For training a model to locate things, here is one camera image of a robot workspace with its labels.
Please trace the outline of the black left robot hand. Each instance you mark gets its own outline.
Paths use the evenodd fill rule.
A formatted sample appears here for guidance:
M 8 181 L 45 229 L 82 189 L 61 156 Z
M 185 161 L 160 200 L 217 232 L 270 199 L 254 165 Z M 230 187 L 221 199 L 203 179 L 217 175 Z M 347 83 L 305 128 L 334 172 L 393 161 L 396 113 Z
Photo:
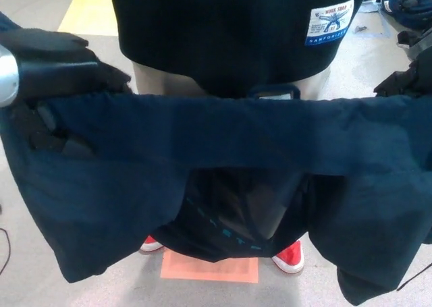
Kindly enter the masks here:
M 35 150 L 89 158 L 83 137 L 60 125 L 47 100 L 92 92 L 130 93 L 131 77 L 103 63 L 88 41 L 36 28 L 1 33 L 1 107 Z

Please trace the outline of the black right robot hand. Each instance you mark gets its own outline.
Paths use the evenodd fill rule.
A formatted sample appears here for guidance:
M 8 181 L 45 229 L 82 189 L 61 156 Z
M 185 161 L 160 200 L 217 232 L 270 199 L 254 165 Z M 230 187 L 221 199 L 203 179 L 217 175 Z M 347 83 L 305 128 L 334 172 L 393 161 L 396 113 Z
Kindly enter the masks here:
M 431 28 L 420 34 L 400 32 L 398 46 L 405 50 L 410 60 L 408 69 L 396 71 L 384 79 L 375 87 L 375 95 L 406 95 L 412 98 L 431 96 Z

